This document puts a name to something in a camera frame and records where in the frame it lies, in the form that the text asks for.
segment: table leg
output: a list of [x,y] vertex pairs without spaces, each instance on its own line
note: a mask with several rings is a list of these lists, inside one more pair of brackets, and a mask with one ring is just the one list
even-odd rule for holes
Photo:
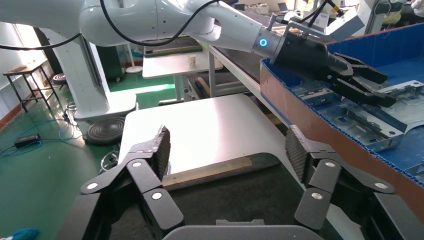
[[41,68],[41,72],[42,72],[42,74],[43,74],[43,75],[44,75],[44,77],[45,77],[45,80],[47,81],[48,85],[50,86],[51,90],[53,91],[53,94],[56,96],[56,99],[57,99],[57,100],[59,100],[59,97],[58,97],[58,95],[56,94],[56,91],[55,91],[55,89],[53,88],[52,83],[49,81],[49,77],[47,76],[46,72],[44,71],[43,66],[41,66],[40,68]]
[[189,79],[186,74],[181,75],[181,82],[184,102],[189,102],[190,95],[188,94],[188,92],[186,92],[189,90]]
[[32,74],[32,73],[31,73],[30,75],[31,75],[31,78],[32,78],[32,80],[34,81],[35,85],[37,86],[37,89],[38,89],[38,91],[39,91],[39,93],[40,93],[40,95],[41,95],[42,99],[44,100],[45,104],[47,105],[47,108],[48,108],[49,110],[51,110],[50,105],[49,105],[49,102],[47,101],[47,99],[46,99],[46,97],[44,96],[44,94],[41,92],[41,89],[40,89],[40,87],[39,87],[38,83],[36,82],[36,79],[34,78],[34,76],[33,76],[33,74]]
[[36,95],[34,94],[34,91],[30,85],[30,83],[28,82],[27,77],[25,76],[25,74],[22,74],[23,79],[25,80],[26,85],[28,86],[29,90],[31,91],[31,98],[35,98]]
[[176,100],[179,101],[179,100],[181,100],[179,75],[174,75],[173,76],[173,84],[175,85],[175,97],[176,97]]
[[16,90],[16,87],[15,87],[15,85],[13,84],[13,81],[12,81],[11,77],[10,77],[10,76],[7,76],[7,80],[9,80],[9,83],[10,83],[10,85],[12,86],[12,89],[13,89],[14,93],[15,93],[15,94],[16,94],[16,96],[17,96],[17,99],[19,99],[19,104],[23,107],[23,109],[25,110],[25,113],[28,113],[28,110],[27,110],[27,108],[25,107],[25,104],[24,104],[24,103],[22,103],[22,98],[21,98],[21,96],[19,96],[18,90]]
[[215,57],[209,51],[209,93],[211,98],[215,98],[217,96],[217,88],[215,84]]

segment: black round base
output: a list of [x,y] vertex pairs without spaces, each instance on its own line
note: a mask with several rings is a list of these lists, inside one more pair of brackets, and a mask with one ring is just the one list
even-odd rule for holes
[[96,146],[113,146],[121,143],[125,117],[115,116],[99,121],[87,131],[87,141]]

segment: white cup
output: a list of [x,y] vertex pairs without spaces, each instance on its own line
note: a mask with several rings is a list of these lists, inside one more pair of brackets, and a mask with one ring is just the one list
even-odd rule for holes
[[190,54],[190,55],[187,55],[186,58],[190,68],[193,68],[196,66],[196,55]]

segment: white wall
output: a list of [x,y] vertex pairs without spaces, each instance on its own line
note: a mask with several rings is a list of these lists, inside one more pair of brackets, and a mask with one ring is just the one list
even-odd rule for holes
[[[12,24],[0,22],[0,44],[22,46]],[[20,104],[7,77],[3,76],[2,73],[16,65],[26,64],[25,61],[26,56],[23,51],[0,49],[0,120]],[[43,69],[48,76],[53,73],[48,62],[44,63]],[[23,77],[17,77],[13,83],[21,98],[26,98],[31,93]]]

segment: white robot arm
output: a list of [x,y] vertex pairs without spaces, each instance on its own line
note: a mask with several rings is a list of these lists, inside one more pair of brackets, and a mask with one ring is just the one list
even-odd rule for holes
[[[107,7],[110,22],[101,1]],[[307,38],[311,34],[327,41],[339,42],[350,37],[364,26],[354,10],[337,18],[325,29],[325,33],[307,24],[304,18],[289,21],[285,32],[281,34],[272,30],[275,20],[276,15],[273,15],[265,27],[224,2],[207,0],[123,0],[123,6],[118,0],[0,1],[0,21],[81,32],[89,42],[99,46],[125,44],[125,39],[147,41],[185,33],[213,46],[252,52],[269,58],[271,64],[329,83],[333,91],[354,102],[385,107],[394,103],[394,99],[374,93],[353,77],[364,72],[363,68],[355,67],[362,62],[348,56],[331,54],[325,44]],[[299,29],[300,33],[290,32],[290,28]]]

